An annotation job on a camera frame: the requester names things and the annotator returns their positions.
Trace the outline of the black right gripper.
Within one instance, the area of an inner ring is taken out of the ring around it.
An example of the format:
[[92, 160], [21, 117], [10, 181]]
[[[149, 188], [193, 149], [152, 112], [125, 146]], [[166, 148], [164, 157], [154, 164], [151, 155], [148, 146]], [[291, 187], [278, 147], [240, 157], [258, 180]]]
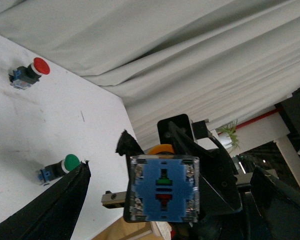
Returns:
[[[237, 173], [230, 155], [208, 131], [206, 121], [192, 122], [186, 114], [157, 123], [159, 145], [144, 155], [189, 155], [199, 159], [199, 203], [197, 222], [166, 223], [176, 240], [240, 240], [242, 200]], [[123, 208], [126, 192], [107, 191], [101, 198], [108, 209]]]

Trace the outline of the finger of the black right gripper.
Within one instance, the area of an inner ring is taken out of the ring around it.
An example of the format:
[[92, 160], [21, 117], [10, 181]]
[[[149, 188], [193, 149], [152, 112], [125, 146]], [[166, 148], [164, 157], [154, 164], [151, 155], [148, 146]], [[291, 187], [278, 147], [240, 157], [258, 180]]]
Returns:
[[144, 154], [144, 151], [141, 149], [136, 139], [130, 135], [127, 130], [124, 130], [121, 133], [115, 152], [120, 156], [126, 155], [128, 157]]

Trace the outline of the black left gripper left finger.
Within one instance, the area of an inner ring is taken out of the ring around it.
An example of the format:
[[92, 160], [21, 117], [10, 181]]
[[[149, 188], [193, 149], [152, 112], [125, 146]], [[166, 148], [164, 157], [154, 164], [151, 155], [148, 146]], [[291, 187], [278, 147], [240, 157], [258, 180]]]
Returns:
[[25, 207], [0, 223], [0, 240], [69, 240], [91, 178], [89, 163], [66, 174]]

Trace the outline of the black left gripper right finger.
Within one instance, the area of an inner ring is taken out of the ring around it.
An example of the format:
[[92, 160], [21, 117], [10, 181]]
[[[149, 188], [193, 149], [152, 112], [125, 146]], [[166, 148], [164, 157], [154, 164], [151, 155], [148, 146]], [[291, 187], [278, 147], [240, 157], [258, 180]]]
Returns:
[[300, 192], [256, 167], [250, 180], [257, 210], [274, 240], [300, 240]]

